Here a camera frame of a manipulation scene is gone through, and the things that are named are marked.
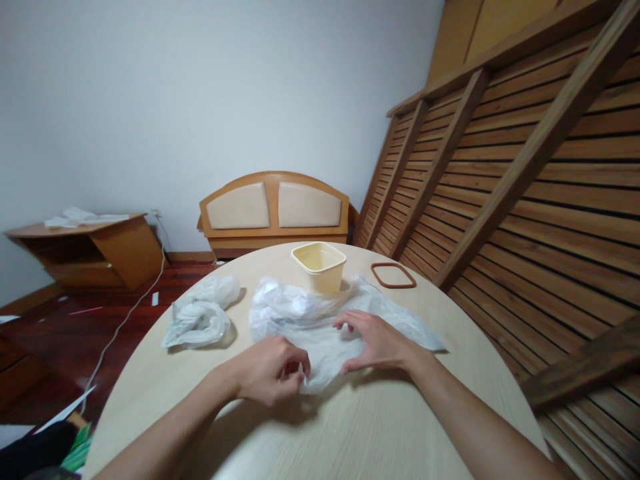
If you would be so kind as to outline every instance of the brown rubber gasket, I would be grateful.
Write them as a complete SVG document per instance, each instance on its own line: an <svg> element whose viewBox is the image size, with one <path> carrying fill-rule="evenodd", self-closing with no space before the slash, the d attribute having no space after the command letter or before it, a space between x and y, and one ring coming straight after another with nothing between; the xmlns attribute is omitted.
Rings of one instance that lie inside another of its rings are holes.
<svg viewBox="0 0 640 480"><path fill-rule="evenodd" d="M388 283L384 283L382 280L380 280L380 277L378 277L378 274L375 272L376 267L398 267L407 276L407 278L411 280L411 283L407 283L405 285L390 285ZM373 272L375 279L378 280L378 283L380 283L380 285L382 285L384 288L415 288L417 285L414 278L409 274L409 272L398 263L373 263L371 265L371 271Z"/></svg>

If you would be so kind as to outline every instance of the plastic bag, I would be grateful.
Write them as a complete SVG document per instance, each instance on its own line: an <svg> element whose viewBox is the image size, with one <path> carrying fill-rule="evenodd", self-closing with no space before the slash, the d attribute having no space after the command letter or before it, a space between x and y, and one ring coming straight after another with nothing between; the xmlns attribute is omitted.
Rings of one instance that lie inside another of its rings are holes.
<svg viewBox="0 0 640 480"><path fill-rule="evenodd" d="M222 340L231 326L225 309L240 296L236 277L200 280L184 297L173 302L173 319L162 341L164 348L184 345L194 349Z"/></svg>
<svg viewBox="0 0 640 480"><path fill-rule="evenodd" d="M117 221L129 220L129 215L124 214L108 214L96 215L95 213L82 210L78 207L69 207L62 212L62 217L54 217L45 220L46 228L77 228L80 225L99 225L101 223L112 223Z"/></svg>
<svg viewBox="0 0 640 480"><path fill-rule="evenodd" d="M386 298L360 275L347 291L330 295L317 295L264 277L253 296L249 328L254 342L283 335L309 353L311 378L305 380L300 392L314 394L338 376L346 360L362 353L362 337L357 331L336 330L332 326L335 318L347 310L378 315L428 350L445 349L420 318Z"/></svg>

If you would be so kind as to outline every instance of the white wall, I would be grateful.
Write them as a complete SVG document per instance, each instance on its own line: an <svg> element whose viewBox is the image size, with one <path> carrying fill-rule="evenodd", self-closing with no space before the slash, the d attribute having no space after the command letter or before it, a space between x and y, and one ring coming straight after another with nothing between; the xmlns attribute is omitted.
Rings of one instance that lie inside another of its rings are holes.
<svg viewBox="0 0 640 480"><path fill-rule="evenodd" d="M207 250L198 202L276 169L316 177L360 208L385 112L426 81L442 3L5 1L0 107L15 131L3 134L26 145L0 145L2 203L23 192L0 227L72 202L158 208L169 250ZM68 182L49 182L58 171ZM22 275L19 265L38 286L16 248L2 241L0 255L13 266L2 276ZM1 286L0 305L23 292Z"/></svg>

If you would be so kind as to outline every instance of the hand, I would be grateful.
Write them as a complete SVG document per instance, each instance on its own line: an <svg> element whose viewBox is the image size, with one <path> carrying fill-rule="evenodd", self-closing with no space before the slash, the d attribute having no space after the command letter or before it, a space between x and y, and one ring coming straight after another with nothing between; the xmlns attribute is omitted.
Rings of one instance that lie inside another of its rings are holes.
<svg viewBox="0 0 640 480"><path fill-rule="evenodd" d="M237 382L237 398L256 400L268 407L299 392L311 375L309 356L282 336L268 337L250 346L226 365Z"/></svg>
<svg viewBox="0 0 640 480"><path fill-rule="evenodd" d="M365 348L362 355L349 359L342 365L342 375L367 367L400 368L411 374L413 366L419 365L419 357L432 355L377 315L348 310L336 318L333 326L340 330L345 323L349 331L358 330Z"/></svg>

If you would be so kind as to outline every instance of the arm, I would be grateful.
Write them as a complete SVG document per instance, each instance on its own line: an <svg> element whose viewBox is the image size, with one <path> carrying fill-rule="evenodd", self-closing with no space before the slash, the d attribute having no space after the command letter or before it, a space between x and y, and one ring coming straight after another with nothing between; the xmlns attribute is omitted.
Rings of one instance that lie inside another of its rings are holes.
<svg viewBox="0 0 640 480"><path fill-rule="evenodd" d="M252 399L272 406L300 390L311 374L307 352L284 337L266 338L214 368L184 400L122 450L96 480L174 479L228 402Z"/></svg>
<svg viewBox="0 0 640 480"><path fill-rule="evenodd" d="M342 374L366 367L400 368L416 384L476 480L557 479L553 464L518 430L476 397L425 350L380 317L348 311L333 326L358 330L360 357L342 366Z"/></svg>

